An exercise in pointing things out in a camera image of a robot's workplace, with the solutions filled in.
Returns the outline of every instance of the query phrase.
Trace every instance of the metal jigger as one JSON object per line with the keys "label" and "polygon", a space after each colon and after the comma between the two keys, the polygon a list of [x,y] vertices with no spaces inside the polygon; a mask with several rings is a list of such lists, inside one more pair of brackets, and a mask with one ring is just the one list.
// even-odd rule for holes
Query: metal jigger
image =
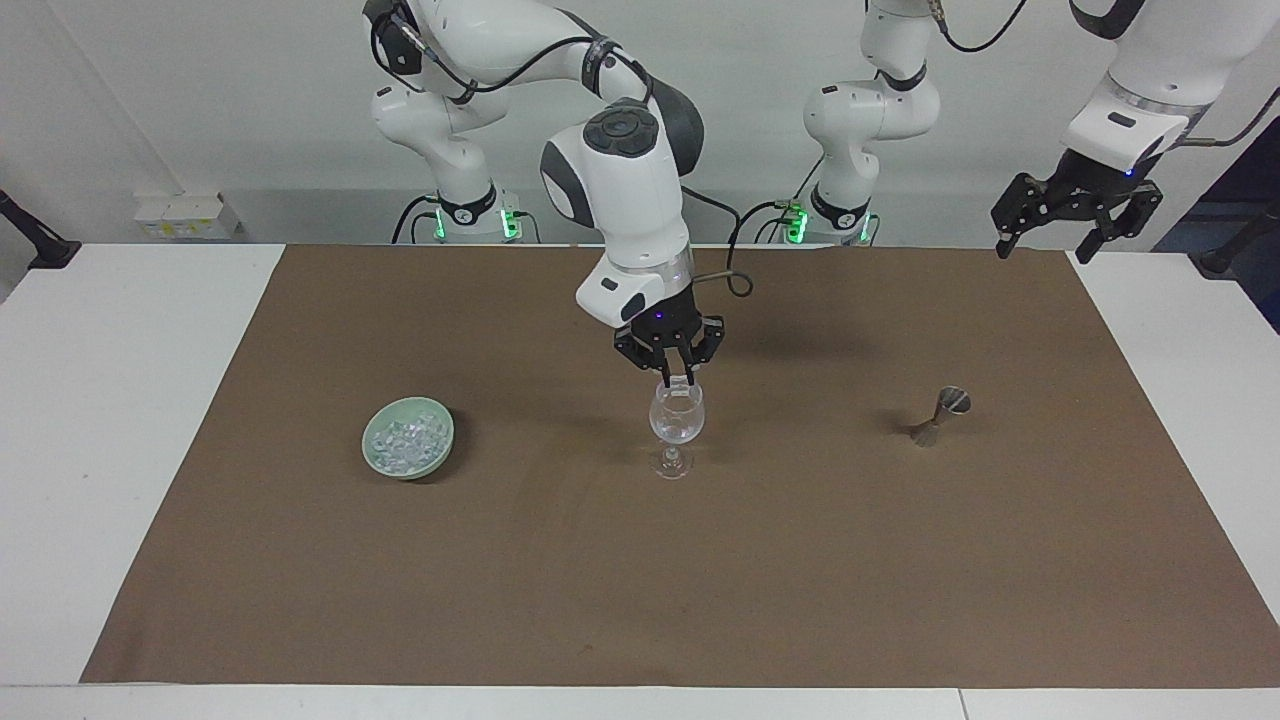
{"label": "metal jigger", "polygon": [[942,423],[951,418],[964,415],[973,407],[973,400],[964,388],[947,386],[938,393],[938,405],[933,410],[933,418],[911,429],[911,439],[919,447],[933,447],[938,442],[938,430]]}

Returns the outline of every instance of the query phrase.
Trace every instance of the brown tablecloth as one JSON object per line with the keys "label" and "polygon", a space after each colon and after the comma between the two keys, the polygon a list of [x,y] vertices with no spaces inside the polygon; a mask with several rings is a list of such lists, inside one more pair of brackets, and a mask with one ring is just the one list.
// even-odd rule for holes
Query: brown tablecloth
{"label": "brown tablecloth", "polygon": [[[83,680],[1280,685],[1061,254],[740,252],[678,482],[655,378],[573,305],[596,256],[289,247]],[[919,450],[946,384],[974,410]],[[412,395],[458,421],[431,483],[360,454]]]}

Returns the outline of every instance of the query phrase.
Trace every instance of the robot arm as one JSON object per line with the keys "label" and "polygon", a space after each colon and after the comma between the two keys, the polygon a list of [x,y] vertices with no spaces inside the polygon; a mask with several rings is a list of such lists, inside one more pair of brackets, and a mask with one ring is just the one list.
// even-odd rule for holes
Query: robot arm
{"label": "robot arm", "polygon": [[1053,220],[1094,223],[1076,249],[1082,263],[1103,243],[1142,232],[1162,200],[1147,174],[1280,19],[1275,0],[1115,0],[1105,3],[1105,14],[1085,12],[1084,1],[1071,0],[1076,22],[1115,40],[1119,51],[1068,126],[1066,151],[1053,174],[1038,181],[1020,173],[992,208],[1001,258],[1023,233]]}
{"label": "robot arm", "polygon": [[924,63],[936,29],[928,0],[872,0],[861,51],[876,77],[828,85],[809,97],[805,129],[826,155],[805,199],[808,232],[841,243],[852,238],[879,177],[879,160],[867,143],[924,135],[937,122],[938,91]]}
{"label": "robot arm", "polygon": [[703,146],[687,97],[581,18],[532,0],[369,0],[365,15],[375,58],[404,86],[379,91],[374,117],[428,160],[451,223],[480,223],[500,196],[480,149],[456,133],[504,117],[508,86],[575,79],[609,102],[543,152],[557,210],[604,236],[577,301],[616,328],[614,347],[643,369],[668,378],[668,347],[690,375],[710,360],[723,324],[694,304],[680,215],[680,176]]}

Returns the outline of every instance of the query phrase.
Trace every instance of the black stand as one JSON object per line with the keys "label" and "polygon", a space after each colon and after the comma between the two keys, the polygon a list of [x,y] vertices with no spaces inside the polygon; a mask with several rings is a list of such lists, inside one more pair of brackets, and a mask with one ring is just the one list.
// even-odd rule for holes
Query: black stand
{"label": "black stand", "polygon": [[18,228],[18,232],[24,234],[36,246],[36,259],[31,261],[31,265],[27,265],[31,270],[58,270],[65,268],[81,249],[79,242],[67,240],[49,229],[49,225],[23,210],[3,190],[0,190],[0,215],[4,215],[5,219],[13,223],[13,227]]}
{"label": "black stand", "polygon": [[1280,228],[1280,197],[1271,201],[1260,215],[1248,222],[1235,237],[1226,241],[1221,247],[1207,252],[1189,255],[1192,264],[1199,274],[1211,281],[1234,281],[1231,263],[1236,255],[1244,252],[1260,237]]}

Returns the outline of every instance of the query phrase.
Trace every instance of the green led light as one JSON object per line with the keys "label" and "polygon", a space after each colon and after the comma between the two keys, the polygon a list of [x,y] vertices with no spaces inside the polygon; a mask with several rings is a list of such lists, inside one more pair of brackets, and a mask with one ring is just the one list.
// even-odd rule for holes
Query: green led light
{"label": "green led light", "polygon": [[863,232],[861,232],[861,234],[858,236],[858,245],[859,246],[864,246],[865,247],[865,246],[870,245],[872,241],[874,240],[874,237],[870,234],[870,232],[868,232],[868,231],[870,231],[872,220],[876,220],[876,227],[879,228],[879,215],[877,215],[876,213],[868,213],[867,217],[863,218]]}
{"label": "green led light", "polygon": [[520,237],[520,220],[508,213],[506,208],[502,209],[502,232],[507,236],[507,240]]}
{"label": "green led light", "polygon": [[804,242],[804,231],[809,227],[809,213],[796,209],[796,217],[787,227],[787,242],[800,245]]}

